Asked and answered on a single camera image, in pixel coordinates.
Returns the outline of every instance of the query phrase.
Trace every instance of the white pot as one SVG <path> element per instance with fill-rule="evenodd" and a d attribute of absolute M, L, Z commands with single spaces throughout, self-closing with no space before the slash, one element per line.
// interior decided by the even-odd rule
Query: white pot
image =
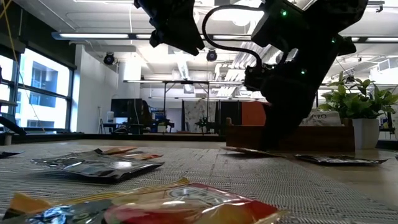
<path fill-rule="evenodd" d="M 378 119 L 353 119 L 355 149 L 374 149 L 379 140 Z"/>

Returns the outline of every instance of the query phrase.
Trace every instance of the crinkled packaging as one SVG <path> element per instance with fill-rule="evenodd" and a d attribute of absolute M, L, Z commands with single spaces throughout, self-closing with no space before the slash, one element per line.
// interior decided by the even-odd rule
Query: crinkled packaging
<path fill-rule="evenodd" d="M 254 149 L 244 148 L 244 147 L 225 146 L 225 147 L 221 147 L 221 148 L 224 149 L 224 150 L 227 150 L 227 151 L 241 152 L 241 153 L 255 155 L 255 156 L 283 157 L 283 158 L 286 157 L 286 156 L 283 156 L 283 155 L 280 155 L 280 154 L 264 152 L 264 151 L 258 151 L 258 150 L 254 150 Z"/>
<path fill-rule="evenodd" d="M 128 179 L 138 173 L 163 165 L 161 162 L 108 156 L 99 149 L 60 157 L 34 159 L 32 162 L 39 166 L 55 168 L 86 177 L 101 177 L 114 180 Z"/>
<path fill-rule="evenodd" d="M 285 212 L 187 179 L 51 203 L 16 194 L 4 224 L 271 224 Z"/>
<path fill-rule="evenodd" d="M 151 154 L 147 152 L 141 152 L 141 151 L 136 151 L 136 152 L 124 152 L 124 153 L 119 153 L 115 154 L 113 156 L 117 157 L 122 157 L 125 159 L 137 159 L 137 160 L 149 160 L 149 159 L 156 159 L 160 158 L 163 155 L 158 155 L 158 154 Z"/>
<path fill-rule="evenodd" d="M 308 156 L 294 155 L 297 159 L 320 165 L 334 166 L 375 166 L 386 162 L 388 159 L 358 159 L 351 156 Z"/>

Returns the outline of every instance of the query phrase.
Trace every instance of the window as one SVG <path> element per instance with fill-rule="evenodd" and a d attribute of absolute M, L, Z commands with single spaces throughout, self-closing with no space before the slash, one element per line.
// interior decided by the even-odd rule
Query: window
<path fill-rule="evenodd" d="M 55 108 L 55 97 L 40 94 L 40 93 L 30 93 L 29 103 L 32 105 L 48 106 Z"/>
<path fill-rule="evenodd" d="M 2 68 L 1 76 L 3 79 L 11 80 L 13 66 L 13 60 L 0 55 L 0 67 Z"/>
<path fill-rule="evenodd" d="M 21 93 L 18 91 L 18 95 L 17 95 L 17 108 L 16 108 L 16 113 L 20 113 L 21 112 Z"/>
<path fill-rule="evenodd" d="M 21 89 L 18 90 L 18 96 L 21 96 L 21 98 L 17 102 L 16 119 L 21 120 L 21 127 L 65 128 L 67 117 L 66 99 Z M 43 127 L 39 123 L 37 123 L 39 126 L 29 123 L 29 121 L 38 121 L 38 118 Z M 48 122 L 53 124 L 52 127 L 44 126 Z"/>
<path fill-rule="evenodd" d="M 29 49 L 21 56 L 20 84 L 67 96 L 69 68 Z"/>
<path fill-rule="evenodd" d="M 16 120 L 21 127 L 64 129 L 69 68 L 29 49 L 21 55 Z"/>
<path fill-rule="evenodd" d="M 27 120 L 28 128 L 54 128 L 54 121 Z"/>
<path fill-rule="evenodd" d="M 10 100 L 10 88 L 7 85 L 0 85 L 0 100 Z M 2 113 L 8 113 L 8 106 L 1 106 Z"/>

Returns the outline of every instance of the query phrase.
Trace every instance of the open office space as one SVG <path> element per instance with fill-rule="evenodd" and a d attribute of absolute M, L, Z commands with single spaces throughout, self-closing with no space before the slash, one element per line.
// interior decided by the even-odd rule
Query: open office space
<path fill-rule="evenodd" d="M 347 2 L 0 0 L 0 223 L 398 223 L 398 1 Z"/>

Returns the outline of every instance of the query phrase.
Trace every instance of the wooden planter box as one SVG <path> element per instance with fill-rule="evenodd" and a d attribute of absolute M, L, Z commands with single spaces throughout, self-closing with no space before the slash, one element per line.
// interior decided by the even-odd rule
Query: wooden planter box
<path fill-rule="evenodd" d="M 226 145 L 260 149 L 263 126 L 227 126 Z M 354 127 L 301 126 L 279 143 L 278 152 L 316 152 L 317 154 L 355 153 Z"/>

